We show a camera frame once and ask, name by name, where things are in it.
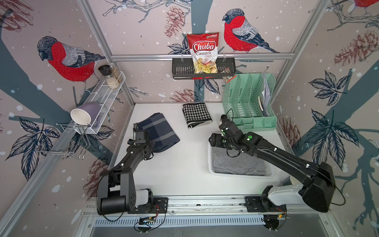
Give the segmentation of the navy plaid scarf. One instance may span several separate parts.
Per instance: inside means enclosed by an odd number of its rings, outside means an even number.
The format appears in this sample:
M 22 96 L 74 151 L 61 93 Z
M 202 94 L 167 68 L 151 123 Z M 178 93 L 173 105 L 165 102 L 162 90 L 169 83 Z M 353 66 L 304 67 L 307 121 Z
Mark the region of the navy plaid scarf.
M 162 113 L 155 113 L 147 119 L 135 123 L 133 130 L 135 132 L 148 131 L 149 138 L 154 143 L 154 153 L 164 152 L 180 142 L 180 138 Z

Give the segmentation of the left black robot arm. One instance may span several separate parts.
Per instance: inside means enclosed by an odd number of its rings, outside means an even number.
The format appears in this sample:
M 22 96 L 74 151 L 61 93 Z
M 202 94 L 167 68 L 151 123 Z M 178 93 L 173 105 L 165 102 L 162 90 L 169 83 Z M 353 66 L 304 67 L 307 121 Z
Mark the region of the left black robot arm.
M 137 195 L 133 172 L 141 161 L 150 158 L 153 148 L 148 131 L 136 131 L 134 143 L 127 148 L 124 158 L 112 169 L 101 173 L 95 195 L 99 215 L 135 210 Z

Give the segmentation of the houndstooth scarf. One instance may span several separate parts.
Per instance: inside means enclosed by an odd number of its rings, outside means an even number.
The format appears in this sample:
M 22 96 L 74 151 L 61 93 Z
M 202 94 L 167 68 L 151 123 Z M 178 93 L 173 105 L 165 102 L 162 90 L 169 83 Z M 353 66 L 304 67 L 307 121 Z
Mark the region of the houndstooth scarf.
M 184 104 L 182 111 L 188 129 L 208 125 L 213 122 L 207 106 L 203 102 Z

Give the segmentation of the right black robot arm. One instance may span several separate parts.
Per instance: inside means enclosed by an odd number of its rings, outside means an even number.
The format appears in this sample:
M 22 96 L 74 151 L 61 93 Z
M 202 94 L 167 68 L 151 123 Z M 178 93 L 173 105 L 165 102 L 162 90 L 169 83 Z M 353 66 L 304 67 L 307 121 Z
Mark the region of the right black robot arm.
M 300 182 L 291 186 L 267 186 L 261 196 L 263 201 L 275 206 L 306 204 L 318 212 L 329 211 L 333 195 L 339 190 L 329 164 L 318 165 L 298 158 L 256 133 L 244 134 L 227 115 L 221 115 L 219 129 L 220 133 L 213 133 L 209 138 L 212 147 L 236 150 L 239 154 L 262 159 Z

